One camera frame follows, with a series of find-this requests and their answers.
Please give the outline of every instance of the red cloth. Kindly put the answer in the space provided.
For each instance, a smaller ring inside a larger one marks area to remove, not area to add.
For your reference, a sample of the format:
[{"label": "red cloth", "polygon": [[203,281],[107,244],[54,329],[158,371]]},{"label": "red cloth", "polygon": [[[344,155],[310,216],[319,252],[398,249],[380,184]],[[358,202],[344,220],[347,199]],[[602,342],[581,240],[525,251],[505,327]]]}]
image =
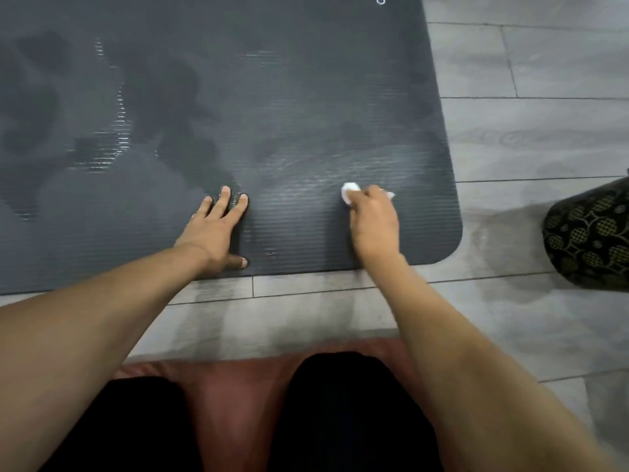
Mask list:
[{"label": "red cloth", "polygon": [[[418,402],[421,381],[398,338],[370,339],[263,359],[122,367],[115,378],[163,376],[178,383],[190,404],[205,470],[263,472],[288,383],[301,362],[319,352],[358,351],[379,358]],[[440,441],[443,455],[443,444]]]}]

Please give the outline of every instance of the patterned fabric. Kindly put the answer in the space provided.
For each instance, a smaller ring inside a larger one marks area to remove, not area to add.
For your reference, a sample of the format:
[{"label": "patterned fabric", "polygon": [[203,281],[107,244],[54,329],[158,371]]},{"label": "patterned fabric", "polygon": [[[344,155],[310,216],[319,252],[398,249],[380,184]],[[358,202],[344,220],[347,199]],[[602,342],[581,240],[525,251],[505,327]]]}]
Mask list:
[{"label": "patterned fabric", "polygon": [[558,202],[543,224],[553,266],[578,286],[629,291],[629,177]]}]

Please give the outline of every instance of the white wipe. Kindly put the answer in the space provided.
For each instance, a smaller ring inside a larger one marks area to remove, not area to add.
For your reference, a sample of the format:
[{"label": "white wipe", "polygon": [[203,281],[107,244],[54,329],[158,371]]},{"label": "white wipe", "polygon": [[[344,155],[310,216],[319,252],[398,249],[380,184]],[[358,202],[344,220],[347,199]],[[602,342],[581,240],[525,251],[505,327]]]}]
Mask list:
[{"label": "white wipe", "polygon": [[[343,187],[341,187],[341,198],[343,199],[343,202],[348,205],[352,205],[352,201],[347,198],[348,190],[360,190],[360,186],[358,184],[355,184],[354,182],[346,182],[343,184]],[[393,192],[387,192],[387,195],[389,196],[389,199],[395,197],[395,194]]]}]

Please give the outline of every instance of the floor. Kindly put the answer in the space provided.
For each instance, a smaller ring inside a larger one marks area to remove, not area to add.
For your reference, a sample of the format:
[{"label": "floor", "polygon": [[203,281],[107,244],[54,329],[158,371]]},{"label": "floor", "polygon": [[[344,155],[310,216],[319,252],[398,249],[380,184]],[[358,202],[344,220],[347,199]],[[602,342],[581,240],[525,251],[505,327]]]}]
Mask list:
[{"label": "floor", "polygon": [[[417,269],[629,470],[629,297],[571,286],[540,236],[549,205],[629,167],[629,0],[424,4],[464,234],[448,259]],[[363,272],[220,279],[177,295],[130,361],[395,334]]]}]

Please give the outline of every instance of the leg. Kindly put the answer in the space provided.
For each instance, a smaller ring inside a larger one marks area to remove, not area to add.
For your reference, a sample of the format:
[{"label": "leg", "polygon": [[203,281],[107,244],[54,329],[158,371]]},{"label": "leg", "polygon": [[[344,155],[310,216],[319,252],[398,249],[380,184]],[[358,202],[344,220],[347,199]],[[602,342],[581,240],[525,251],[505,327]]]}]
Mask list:
[{"label": "leg", "polygon": [[183,391],[164,378],[107,383],[40,472],[201,472]]},{"label": "leg", "polygon": [[269,472],[442,471],[435,431],[375,357],[317,354],[297,369]]}]

